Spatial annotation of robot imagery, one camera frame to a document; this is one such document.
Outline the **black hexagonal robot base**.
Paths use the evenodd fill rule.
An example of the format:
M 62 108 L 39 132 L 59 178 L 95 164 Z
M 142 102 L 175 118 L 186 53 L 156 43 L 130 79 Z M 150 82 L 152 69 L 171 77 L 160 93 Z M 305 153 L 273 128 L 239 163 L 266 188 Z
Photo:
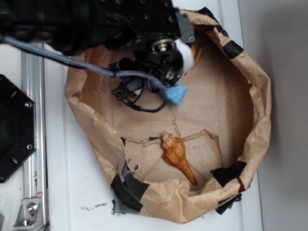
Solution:
M 36 104 L 0 76 L 0 182 L 5 183 L 36 150 Z

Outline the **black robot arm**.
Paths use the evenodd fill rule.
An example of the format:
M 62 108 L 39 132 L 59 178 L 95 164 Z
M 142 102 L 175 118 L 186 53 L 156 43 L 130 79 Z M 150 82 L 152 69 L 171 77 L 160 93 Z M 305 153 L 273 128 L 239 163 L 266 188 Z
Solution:
M 3 0 L 0 33 L 67 56 L 98 45 L 132 51 L 137 68 L 170 86 L 193 67 L 192 23 L 169 0 Z

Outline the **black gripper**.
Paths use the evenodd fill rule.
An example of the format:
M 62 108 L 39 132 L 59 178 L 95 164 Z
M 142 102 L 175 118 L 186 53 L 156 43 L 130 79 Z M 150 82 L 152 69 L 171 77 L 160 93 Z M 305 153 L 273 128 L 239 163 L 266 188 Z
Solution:
M 181 39 L 162 39 L 153 43 L 147 51 L 135 51 L 139 67 L 168 87 L 179 80 L 194 66 L 191 47 Z

